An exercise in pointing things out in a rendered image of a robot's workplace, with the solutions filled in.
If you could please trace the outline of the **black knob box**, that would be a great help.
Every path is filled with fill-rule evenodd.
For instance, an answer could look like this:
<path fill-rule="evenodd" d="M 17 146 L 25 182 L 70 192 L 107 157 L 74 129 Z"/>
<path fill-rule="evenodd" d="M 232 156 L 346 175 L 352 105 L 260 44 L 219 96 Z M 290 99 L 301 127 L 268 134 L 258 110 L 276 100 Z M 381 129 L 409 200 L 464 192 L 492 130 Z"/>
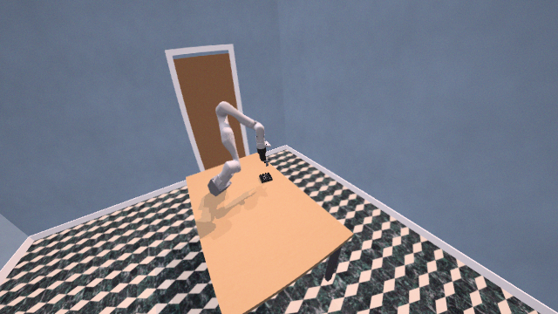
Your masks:
<path fill-rule="evenodd" d="M 269 172 L 265 174 L 260 174 L 259 177 L 262 183 L 273 180 Z"/>

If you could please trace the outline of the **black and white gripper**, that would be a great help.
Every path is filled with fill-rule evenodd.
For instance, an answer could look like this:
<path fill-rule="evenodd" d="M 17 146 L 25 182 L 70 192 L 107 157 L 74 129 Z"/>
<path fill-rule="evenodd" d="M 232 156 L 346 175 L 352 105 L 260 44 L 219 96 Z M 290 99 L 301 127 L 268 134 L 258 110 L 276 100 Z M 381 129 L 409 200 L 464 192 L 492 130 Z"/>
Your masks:
<path fill-rule="evenodd" d="M 265 141 L 264 143 L 258 144 L 256 143 L 257 146 L 257 153 L 259 153 L 259 157 L 261 161 L 264 161 L 264 163 L 266 163 L 266 167 L 269 165 L 268 160 L 266 160 L 266 147 L 270 147 L 270 144 Z"/>

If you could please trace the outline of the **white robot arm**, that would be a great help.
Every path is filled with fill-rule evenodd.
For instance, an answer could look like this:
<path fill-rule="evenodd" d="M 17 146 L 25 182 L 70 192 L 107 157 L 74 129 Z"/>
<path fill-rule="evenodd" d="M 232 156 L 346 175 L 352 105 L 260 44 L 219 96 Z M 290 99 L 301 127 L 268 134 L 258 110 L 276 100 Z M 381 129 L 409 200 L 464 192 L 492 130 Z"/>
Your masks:
<path fill-rule="evenodd" d="M 235 173 L 241 172 L 241 163 L 235 146 L 235 137 L 234 137 L 233 130 L 228 123 L 227 114 L 235 117 L 244 126 L 254 129 L 256 131 L 256 143 L 258 144 L 265 142 L 264 127 L 260 123 L 240 113 L 238 110 L 236 110 L 234 107 L 232 107 L 229 103 L 225 101 L 222 101 L 216 107 L 215 111 L 220 126 L 221 142 L 223 146 L 231 153 L 233 158 L 233 160 L 225 162 L 224 164 L 225 167 L 222 168 L 221 173 L 215 179 L 218 186 L 219 184 L 220 186 L 225 186 L 229 182 L 229 180 L 234 176 Z"/>

